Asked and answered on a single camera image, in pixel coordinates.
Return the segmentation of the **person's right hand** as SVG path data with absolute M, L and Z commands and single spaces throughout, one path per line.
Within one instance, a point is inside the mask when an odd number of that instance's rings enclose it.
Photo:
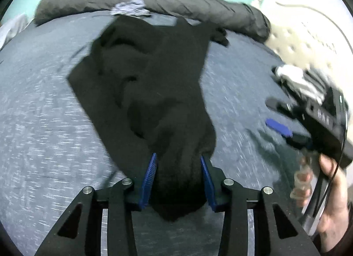
M 352 204 L 348 203 L 348 183 L 335 159 L 319 157 L 321 170 L 332 179 L 327 206 L 317 226 L 314 243 L 321 255 L 350 255 L 352 253 Z

